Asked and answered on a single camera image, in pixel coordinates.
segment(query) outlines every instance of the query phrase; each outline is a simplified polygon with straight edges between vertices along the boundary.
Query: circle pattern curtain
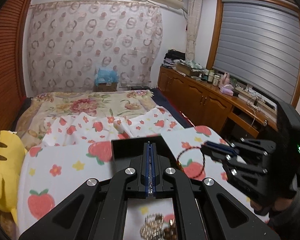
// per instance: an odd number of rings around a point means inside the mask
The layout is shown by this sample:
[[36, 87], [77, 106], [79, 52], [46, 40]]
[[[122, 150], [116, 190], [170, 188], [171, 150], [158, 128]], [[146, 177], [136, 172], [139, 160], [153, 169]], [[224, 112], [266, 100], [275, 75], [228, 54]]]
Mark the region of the circle pattern curtain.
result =
[[27, 48], [31, 88], [37, 94], [92, 90], [99, 69], [113, 70], [121, 87], [149, 86], [162, 34], [161, 12], [152, 4], [76, 0], [35, 5]]

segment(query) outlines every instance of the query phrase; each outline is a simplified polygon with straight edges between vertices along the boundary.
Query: strawberry pattern blanket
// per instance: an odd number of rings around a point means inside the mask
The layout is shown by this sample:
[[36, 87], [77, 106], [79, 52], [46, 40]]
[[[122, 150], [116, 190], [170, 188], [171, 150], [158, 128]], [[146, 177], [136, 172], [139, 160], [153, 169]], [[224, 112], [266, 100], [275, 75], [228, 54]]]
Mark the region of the strawberry pattern blanket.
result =
[[[42, 143], [30, 149], [22, 166], [17, 206], [20, 234], [87, 179], [101, 181], [113, 176], [111, 140], [161, 134], [176, 158], [184, 149], [200, 146], [207, 140], [226, 144], [206, 126], [184, 129], [166, 109], [159, 106], [131, 119], [113, 115], [97, 118], [81, 113], [46, 118], [44, 126], [46, 135]], [[214, 178], [252, 210], [250, 200], [227, 183], [220, 163], [206, 156], [205, 169], [200, 174], [202, 154], [198, 149], [185, 152], [180, 162], [189, 177], [198, 175], [199, 180]], [[168, 222], [168, 218], [174, 216], [172, 200], [130, 200], [124, 239], [140, 240], [139, 231], [144, 218], [155, 212], [162, 213]]]

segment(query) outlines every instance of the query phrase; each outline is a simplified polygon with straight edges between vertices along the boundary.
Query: plush toy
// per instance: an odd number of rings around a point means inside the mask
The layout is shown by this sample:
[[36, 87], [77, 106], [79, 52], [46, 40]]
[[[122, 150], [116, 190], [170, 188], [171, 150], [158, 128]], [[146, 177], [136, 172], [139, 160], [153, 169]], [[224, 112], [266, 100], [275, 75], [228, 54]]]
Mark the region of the plush toy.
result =
[[18, 185], [26, 153], [21, 139], [16, 134], [0, 131], [0, 210], [11, 212], [16, 224]]

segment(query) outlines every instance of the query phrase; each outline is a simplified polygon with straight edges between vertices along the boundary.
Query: jar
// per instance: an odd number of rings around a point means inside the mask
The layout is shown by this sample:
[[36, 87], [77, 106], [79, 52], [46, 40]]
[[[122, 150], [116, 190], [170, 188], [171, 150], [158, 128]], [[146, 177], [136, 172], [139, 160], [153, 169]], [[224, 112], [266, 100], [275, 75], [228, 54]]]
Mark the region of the jar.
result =
[[217, 86], [219, 83], [220, 76], [214, 75], [212, 85]]
[[208, 83], [209, 84], [212, 84], [212, 82], [213, 82], [213, 77], [214, 77], [214, 71], [213, 70], [210, 70], [209, 71], [209, 75], [208, 75]]

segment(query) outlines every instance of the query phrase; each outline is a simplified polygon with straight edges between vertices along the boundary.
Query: dark blue bedsheet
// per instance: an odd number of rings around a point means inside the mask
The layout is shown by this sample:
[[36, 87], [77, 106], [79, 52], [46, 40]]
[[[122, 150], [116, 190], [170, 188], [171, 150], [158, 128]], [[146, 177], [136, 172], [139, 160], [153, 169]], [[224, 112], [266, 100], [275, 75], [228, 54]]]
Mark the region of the dark blue bedsheet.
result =
[[159, 106], [167, 109], [171, 115], [180, 123], [184, 128], [193, 127], [183, 116], [182, 114], [176, 110], [167, 98], [161, 93], [159, 88], [152, 88], [150, 91], [153, 93], [152, 100]]

